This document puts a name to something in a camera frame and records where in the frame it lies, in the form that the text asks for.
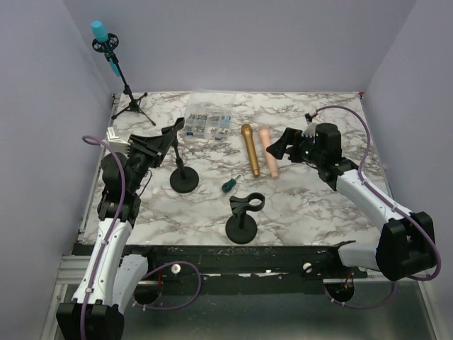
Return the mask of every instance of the black microphone holder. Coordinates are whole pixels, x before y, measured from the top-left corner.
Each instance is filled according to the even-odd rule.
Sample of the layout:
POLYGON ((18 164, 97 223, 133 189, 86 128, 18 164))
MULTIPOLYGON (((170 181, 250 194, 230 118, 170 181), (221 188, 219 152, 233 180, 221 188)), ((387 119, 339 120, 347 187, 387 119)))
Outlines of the black microphone holder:
POLYGON ((156 126, 156 123, 146 115, 146 113, 140 108, 140 104, 142 103, 142 99, 146 96, 148 96, 148 92, 143 93, 139 98, 134 98, 132 95, 132 91, 130 89, 129 84, 126 82, 125 76, 121 71, 120 65, 118 63, 118 58, 116 57, 116 54, 113 52, 113 50, 118 46, 118 37, 112 33, 108 34, 108 40, 105 42, 98 42, 96 39, 93 40, 91 46, 96 52, 103 53, 105 55, 105 58, 107 61, 113 62, 115 66, 118 69, 118 72, 120 73, 120 77, 122 79, 123 84, 125 85, 125 89, 123 90, 123 93, 130 98, 130 103, 127 107, 123 108, 120 112, 116 113, 115 115, 112 116, 112 119, 116 119, 119 115, 122 113, 129 111, 129 112, 136 112, 139 114, 144 115, 145 117, 148 118, 148 120, 151 122, 152 125, 156 126))

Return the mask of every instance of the microphone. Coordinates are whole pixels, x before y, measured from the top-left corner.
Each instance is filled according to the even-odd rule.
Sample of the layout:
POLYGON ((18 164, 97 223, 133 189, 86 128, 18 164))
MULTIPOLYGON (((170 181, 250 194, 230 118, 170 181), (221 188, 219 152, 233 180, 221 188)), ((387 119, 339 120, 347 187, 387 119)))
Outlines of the microphone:
MULTIPOLYGON (((94 37, 100 44, 106 43, 106 45, 109 45, 109 39, 110 37, 108 36, 107 33, 107 28, 105 28, 104 24, 101 23, 100 21, 93 21, 91 23, 91 30, 93 31, 94 37)), ((104 53, 106 58, 110 58, 110 53, 104 53)), ((108 60, 108 63, 110 64, 110 67, 112 68, 113 72, 117 75, 117 77, 120 76, 120 71, 118 71, 118 68, 116 67, 115 63, 112 61, 112 59, 108 60)))
POLYGON ((266 125, 261 125, 258 128, 258 133, 260 135, 261 142, 263 143, 264 153, 266 155, 266 161, 268 162, 270 175, 273 179, 278 179, 278 168, 277 168, 277 161, 273 155, 266 151, 266 149, 270 146, 270 131, 266 125))
POLYGON ((253 177, 260 176, 260 165, 256 156, 255 144, 253 143, 253 130, 250 124, 244 124, 241 127, 241 135, 246 142, 246 150, 248 154, 248 161, 252 170, 253 177))

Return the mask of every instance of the clear plastic box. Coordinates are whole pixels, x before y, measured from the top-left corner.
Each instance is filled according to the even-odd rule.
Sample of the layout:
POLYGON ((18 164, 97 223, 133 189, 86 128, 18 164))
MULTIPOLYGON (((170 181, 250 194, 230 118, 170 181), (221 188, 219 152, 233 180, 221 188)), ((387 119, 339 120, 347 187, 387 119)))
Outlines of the clear plastic box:
POLYGON ((187 136, 224 140, 228 138, 236 92, 194 90, 185 109, 187 136))

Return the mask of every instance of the green screwdriver handle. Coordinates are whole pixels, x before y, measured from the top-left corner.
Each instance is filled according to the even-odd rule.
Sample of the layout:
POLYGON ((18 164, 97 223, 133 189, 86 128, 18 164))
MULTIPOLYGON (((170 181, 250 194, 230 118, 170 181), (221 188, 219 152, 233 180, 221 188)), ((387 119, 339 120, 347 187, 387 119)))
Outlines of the green screwdriver handle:
POLYGON ((230 179, 229 181, 227 181, 226 183, 224 183, 224 185, 222 186, 222 191, 224 193, 228 193, 232 190, 232 188, 236 185, 236 180, 241 177, 241 175, 237 176, 236 178, 233 178, 233 179, 230 179))

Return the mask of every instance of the white wall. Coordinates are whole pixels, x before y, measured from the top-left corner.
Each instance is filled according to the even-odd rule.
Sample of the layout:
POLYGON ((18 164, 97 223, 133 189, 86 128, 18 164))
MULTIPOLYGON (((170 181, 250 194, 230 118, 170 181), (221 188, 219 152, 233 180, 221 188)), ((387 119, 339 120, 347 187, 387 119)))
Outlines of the white wall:
POLYGON ((118 35, 133 91, 363 91, 415 0, 64 2, 89 48, 93 20, 118 35))
POLYGON ((453 1, 417 1, 365 94, 365 113, 397 200, 435 222, 433 281, 453 334, 453 1))
POLYGON ((60 0, 0 8, 0 338, 39 339, 111 96, 60 0))

